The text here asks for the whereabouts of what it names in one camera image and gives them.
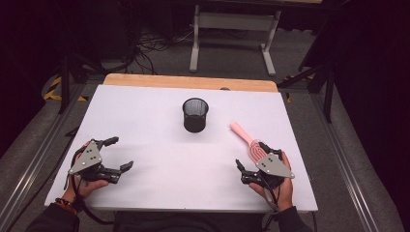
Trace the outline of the grey metal floor rail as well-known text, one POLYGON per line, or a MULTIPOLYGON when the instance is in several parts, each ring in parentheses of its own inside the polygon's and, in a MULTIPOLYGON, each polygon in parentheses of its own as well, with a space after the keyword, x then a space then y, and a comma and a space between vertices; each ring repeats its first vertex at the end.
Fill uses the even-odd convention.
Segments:
POLYGON ((320 96, 317 94, 312 94, 310 98, 323 124, 325 132, 331 141, 332 147, 335 151, 338 169, 347 187, 348 193, 350 195, 350 198, 352 199, 364 230, 366 232, 380 232, 378 226, 376 225, 375 219, 367 205, 364 193, 348 163, 347 157, 341 146, 336 131, 333 125, 329 123, 327 121, 327 118, 325 117, 320 96))
POLYGON ((84 84, 72 88, 62 113, 56 101, 48 101, 0 159, 0 232, 6 231, 17 215, 83 89, 84 84))

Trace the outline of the pink slotted spatula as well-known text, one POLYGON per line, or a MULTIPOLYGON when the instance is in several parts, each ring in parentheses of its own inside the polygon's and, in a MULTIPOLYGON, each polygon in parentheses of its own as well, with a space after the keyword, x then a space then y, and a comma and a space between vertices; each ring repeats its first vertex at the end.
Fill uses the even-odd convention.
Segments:
POLYGON ((267 156, 267 153, 260 146, 259 141, 248 135, 238 123, 231 123, 230 128, 249 145, 249 157, 254 163, 261 162, 267 156))

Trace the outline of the yellow black hazard tape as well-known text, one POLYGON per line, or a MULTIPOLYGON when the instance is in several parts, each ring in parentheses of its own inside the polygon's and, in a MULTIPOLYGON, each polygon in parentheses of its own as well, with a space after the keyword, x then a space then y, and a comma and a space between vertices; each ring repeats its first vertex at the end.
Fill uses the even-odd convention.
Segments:
MULTIPOLYGON (((295 77, 294 75, 288 75, 288 76, 286 76, 286 77, 283 79, 283 81, 287 81, 287 80, 293 79, 294 77, 295 77)), ((309 76, 307 76, 307 77, 304 77, 304 78, 302 79, 302 81, 304 81, 304 82, 306 82, 306 83, 309 83, 309 82, 311 82, 311 81, 313 80, 313 78, 314 78, 314 75, 309 75, 309 76)), ((286 93, 285 93, 285 96, 286 96, 286 101, 287 101, 288 103, 291 103, 291 102, 292 102, 292 97, 290 96, 290 93, 286 92, 286 93)))
POLYGON ((48 100, 53 100, 53 101, 61 101, 63 98, 60 94, 57 93, 57 88, 61 85, 62 83, 62 77, 61 76, 56 76, 52 79, 50 82, 48 88, 45 90, 43 98, 48 101, 48 100))

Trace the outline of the black mesh pen cup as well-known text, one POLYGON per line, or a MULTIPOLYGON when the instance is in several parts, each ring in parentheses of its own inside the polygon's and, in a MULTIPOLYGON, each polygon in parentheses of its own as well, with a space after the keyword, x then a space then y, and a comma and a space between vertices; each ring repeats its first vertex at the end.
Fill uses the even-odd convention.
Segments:
POLYGON ((192 133, 198 133, 206 127, 206 117, 209 105, 200 98, 187 99, 182 106, 184 128, 192 133))

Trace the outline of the person's right hand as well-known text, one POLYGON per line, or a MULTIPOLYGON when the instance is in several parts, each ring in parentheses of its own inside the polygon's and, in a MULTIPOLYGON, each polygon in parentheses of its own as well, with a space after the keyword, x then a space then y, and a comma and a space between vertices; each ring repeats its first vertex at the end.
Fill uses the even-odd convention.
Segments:
POLYGON ((250 183, 249 187, 263 197, 268 205, 277 212, 293 206, 293 184, 290 178, 285 178, 279 187, 271 191, 267 191, 255 183, 250 183))

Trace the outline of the white table cover sheet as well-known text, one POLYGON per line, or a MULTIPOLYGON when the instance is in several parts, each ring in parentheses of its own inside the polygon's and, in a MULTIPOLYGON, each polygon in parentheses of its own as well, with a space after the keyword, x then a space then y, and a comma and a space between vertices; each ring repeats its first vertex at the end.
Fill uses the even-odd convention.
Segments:
POLYGON ((265 200, 241 182, 235 160, 255 165, 249 146, 230 124, 288 156, 293 202, 301 212, 317 208, 297 140, 281 94, 268 92, 149 88, 97 88, 70 148, 91 138, 119 141, 101 150, 102 163, 118 168, 133 161, 119 182, 87 198, 92 209, 266 213, 265 200), (183 103, 200 98, 209 105, 206 127, 184 128, 183 103))

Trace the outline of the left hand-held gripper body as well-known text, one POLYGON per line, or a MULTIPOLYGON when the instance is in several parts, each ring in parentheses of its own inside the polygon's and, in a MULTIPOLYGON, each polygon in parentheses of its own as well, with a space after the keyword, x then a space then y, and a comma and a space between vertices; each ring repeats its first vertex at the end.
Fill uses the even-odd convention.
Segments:
POLYGON ((117 184, 121 171, 103 166, 103 158, 100 153, 102 147, 103 140, 91 139, 85 147, 80 148, 73 156, 73 164, 68 174, 80 176, 87 182, 105 180, 111 184, 117 184))

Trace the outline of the white metal desk frame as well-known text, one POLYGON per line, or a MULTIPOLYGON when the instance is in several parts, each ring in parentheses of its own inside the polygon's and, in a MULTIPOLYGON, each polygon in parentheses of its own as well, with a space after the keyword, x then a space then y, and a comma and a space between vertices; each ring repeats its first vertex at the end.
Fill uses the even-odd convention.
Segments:
POLYGON ((201 28, 206 28, 266 32, 266 42, 260 45, 260 49, 268 75, 274 76, 277 72, 270 54, 270 49, 278 29, 280 16, 281 11, 275 11, 270 15, 208 13, 202 12, 200 6, 196 5, 193 16, 193 44, 190 56, 190 72, 195 73, 197 71, 199 58, 199 30, 201 28))

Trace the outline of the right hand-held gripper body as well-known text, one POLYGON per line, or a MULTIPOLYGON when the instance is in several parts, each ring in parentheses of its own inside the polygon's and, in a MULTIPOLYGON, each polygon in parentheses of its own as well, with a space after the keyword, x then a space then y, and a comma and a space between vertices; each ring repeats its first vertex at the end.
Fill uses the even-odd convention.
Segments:
POLYGON ((255 163, 258 168, 256 172, 246 171, 245 175, 241 174, 243 184, 258 184, 266 189, 275 189, 280 186, 285 178, 293 179, 294 173, 280 159, 281 155, 275 153, 267 156, 259 163, 255 163))

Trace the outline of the wooden table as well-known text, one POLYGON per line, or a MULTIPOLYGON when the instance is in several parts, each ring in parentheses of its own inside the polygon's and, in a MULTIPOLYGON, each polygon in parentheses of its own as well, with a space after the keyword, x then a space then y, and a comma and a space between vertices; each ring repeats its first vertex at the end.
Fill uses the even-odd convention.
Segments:
POLYGON ((219 77, 173 76, 151 74, 110 73, 104 85, 161 87, 161 88, 190 88, 209 90, 231 90, 249 92, 277 93, 278 87, 271 80, 248 80, 219 77))

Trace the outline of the black metal stand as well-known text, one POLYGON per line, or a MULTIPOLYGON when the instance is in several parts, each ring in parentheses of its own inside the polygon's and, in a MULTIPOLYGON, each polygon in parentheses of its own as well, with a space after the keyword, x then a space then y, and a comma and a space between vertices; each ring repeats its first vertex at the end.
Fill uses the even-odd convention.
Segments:
POLYGON ((101 64, 92 62, 91 60, 81 56, 78 53, 66 54, 61 59, 61 96, 59 113, 66 111, 71 103, 70 79, 76 83, 83 84, 88 79, 85 66, 95 71, 97 74, 107 75, 108 70, 101 64))
POLYGON ((326 62, 324 64, 318 65, 316 67, 307 69, 299 74, 284 79, 278 84, 279 89, 285 89, 291 85, 302 81, 303 79, 312 77, 312 80, 307 85, 307 91, 311 94, 318 94, 322 87, 325 87, 325 99, 323 103, 323 114, 328 123, 332 122, 331 119, 331 108, 333 100, 333 91, 335 84, 335 76, 333 73, 333 63, 326 62))

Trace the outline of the person's left hand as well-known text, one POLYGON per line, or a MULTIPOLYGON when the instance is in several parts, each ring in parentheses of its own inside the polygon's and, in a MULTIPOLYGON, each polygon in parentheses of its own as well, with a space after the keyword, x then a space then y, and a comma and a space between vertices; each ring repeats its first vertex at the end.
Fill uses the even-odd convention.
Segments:
POLYGON ((87 198, 95 190, 104 188, 107 185, 108 182, 105 180, 82 183, 82 181, 77 177, 70 176, 68 186, 61 198, 73 203, 79 196, 82 198, 87 198))

